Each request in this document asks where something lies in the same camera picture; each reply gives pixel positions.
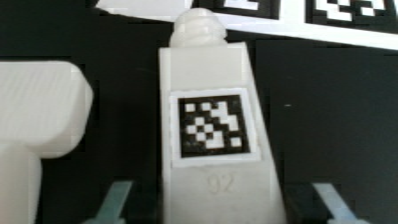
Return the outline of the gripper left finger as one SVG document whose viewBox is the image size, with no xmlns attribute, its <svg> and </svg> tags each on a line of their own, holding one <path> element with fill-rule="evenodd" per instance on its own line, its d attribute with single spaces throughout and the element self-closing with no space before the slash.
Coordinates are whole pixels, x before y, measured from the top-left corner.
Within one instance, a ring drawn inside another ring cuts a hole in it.
<svg viewBox="0 0 398 224">
<path fill-rule="evenodd" d="M 115 181 L 110 185 L 95 216 L 81 224 L 126 224 L 120 217 L 133 182 Z"/>
</svg>

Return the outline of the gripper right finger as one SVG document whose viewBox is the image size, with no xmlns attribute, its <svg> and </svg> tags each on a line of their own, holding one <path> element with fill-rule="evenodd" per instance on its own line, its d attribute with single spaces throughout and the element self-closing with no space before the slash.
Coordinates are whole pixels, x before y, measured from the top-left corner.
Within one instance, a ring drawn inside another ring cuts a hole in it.
<svg viewBox="0 0 398 224">
<path fill-rule="evenodd" d="M 364 219 L 357 218 L 334 185 L 330 183 L 314 183 L 312 187 L 332 214 L 326 224 L 371 224 Z"/>
</svg>

